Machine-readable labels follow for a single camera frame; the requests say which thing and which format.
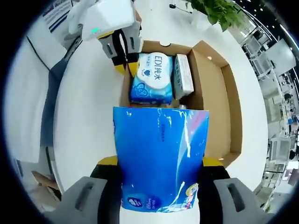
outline blue plastic package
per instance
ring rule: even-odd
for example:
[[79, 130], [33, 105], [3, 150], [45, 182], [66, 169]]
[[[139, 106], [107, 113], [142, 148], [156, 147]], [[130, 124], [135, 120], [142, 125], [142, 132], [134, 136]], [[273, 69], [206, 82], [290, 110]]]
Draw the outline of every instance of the blue plastic package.
[[141, 212], [192, 208], [209, 112], [114, 107], [113, 117], [122, 207]]
[[171, 104], [171, 73], [171, 56], [159, 52], [140, 54], [131, 101], [140, 104]]

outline white table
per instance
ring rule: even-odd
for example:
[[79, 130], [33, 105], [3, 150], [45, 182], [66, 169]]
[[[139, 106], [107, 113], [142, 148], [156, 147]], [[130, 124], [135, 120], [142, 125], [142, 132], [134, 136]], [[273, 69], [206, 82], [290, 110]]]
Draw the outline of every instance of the white table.
[[[254, 190], [267, 155], [267, 118], [258, 80], [240, 45], [217, 26], [204, 35], [197, 33], [189, 23], [192, 15], [170, 9], [167, 0], [137, 1], [135, 5], [142, 17], [144, 39], [190, 47], [203, 39], [231, 65], [241, 102], [243, 141], [241, 155], [227, 170]], [[63, 190], [89, 176], [100, 159], [115, 154], [112, 107], [118, 105], [122, 80], [97, 40], [83, 42], [72, 56], [57, 98], [54, 133], [57, 175]], [[121, 210], [121, 223], [193, 224], [198, 218], [197, 206], [169, 214]]]

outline small white box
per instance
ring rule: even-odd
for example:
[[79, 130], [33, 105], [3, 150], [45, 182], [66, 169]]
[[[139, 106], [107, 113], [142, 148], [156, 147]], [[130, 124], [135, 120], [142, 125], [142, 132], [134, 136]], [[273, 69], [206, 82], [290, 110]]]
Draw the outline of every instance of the small white box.
[[194, 91], [191, 71], [186, 55], [177, 54], [174, 61], [174, 96], [181, 99]]

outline blue tissue pack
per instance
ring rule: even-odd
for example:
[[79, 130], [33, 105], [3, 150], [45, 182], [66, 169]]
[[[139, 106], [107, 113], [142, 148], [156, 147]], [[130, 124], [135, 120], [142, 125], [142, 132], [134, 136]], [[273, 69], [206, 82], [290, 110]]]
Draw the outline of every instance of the blue tissue pack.
[[209, 112], [114, 107], [113, 118], [122, 207], [140, 212], [192, 208]]
[[133, 80], [131, 102], [171, 104], [172, 57], [160, 52], [139, 55], [139, 68]]

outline cardboard piece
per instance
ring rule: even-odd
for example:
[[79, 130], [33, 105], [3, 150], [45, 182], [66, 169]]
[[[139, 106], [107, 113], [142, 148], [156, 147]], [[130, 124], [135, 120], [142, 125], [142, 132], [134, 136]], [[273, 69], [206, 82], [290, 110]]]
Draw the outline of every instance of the cardboard piece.
[[159, 42], [144, 41], [143, 53], [162, 52], [169, 56], [186, 54], [188, 57], [194, 92], [171, 105], [135, 105], [129, 100], [132, 76], [126, 69], [120, 106], [174, 108], [179, 103], [188, 109], [209, 110], [210, 124], [205, 150], [206, 157], [213, 157], [227, 167], [241, 153], [242, 114], [233, 72], [227, 61], [204, 41], [193, 48]]

